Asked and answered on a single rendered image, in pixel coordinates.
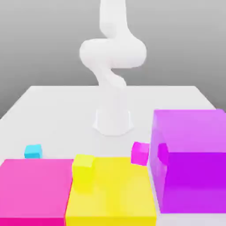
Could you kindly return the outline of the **large purple box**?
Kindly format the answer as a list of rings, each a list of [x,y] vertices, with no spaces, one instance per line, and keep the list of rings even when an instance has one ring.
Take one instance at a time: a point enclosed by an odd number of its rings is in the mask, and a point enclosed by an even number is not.
[[[149,165],[161,213],[226,214],[226,112],[156,109]]]

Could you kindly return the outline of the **small cyan cube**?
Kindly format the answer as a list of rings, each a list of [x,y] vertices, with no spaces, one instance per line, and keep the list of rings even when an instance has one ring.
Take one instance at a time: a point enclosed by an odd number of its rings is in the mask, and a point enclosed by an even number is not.
[[[40,144],[27,145],[24,151],[25,158],[42,158],[42,147]]]

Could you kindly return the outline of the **small yellow cube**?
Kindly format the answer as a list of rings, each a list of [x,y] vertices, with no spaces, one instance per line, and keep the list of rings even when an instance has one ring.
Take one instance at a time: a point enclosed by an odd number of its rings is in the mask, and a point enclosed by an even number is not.
[[[77,154],[72,164],[73,188],[79,193],[91,193],[94,183],[93,155]]]

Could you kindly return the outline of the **small magenta cube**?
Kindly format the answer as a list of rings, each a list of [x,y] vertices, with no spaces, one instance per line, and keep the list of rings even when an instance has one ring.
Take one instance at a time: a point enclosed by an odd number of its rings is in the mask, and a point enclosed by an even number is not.
[[[134,142],[131,151],[131,163],[146,166],[150,145],[148,143]]]

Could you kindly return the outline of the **large yellow box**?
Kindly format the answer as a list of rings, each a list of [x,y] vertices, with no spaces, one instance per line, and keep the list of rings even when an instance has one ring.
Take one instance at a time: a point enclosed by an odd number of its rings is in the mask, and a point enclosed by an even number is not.
[[[96,157],[91,193],[73,183],[66,226],[156,226],[157,214],[146,166],[129,157]]]

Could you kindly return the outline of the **large pink box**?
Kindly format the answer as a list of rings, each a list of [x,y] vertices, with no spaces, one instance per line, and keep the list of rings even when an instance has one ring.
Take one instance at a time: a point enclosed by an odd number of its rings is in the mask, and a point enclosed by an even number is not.
[[[66,226],[72,159],[6,159],[0,165],[0,226]]]

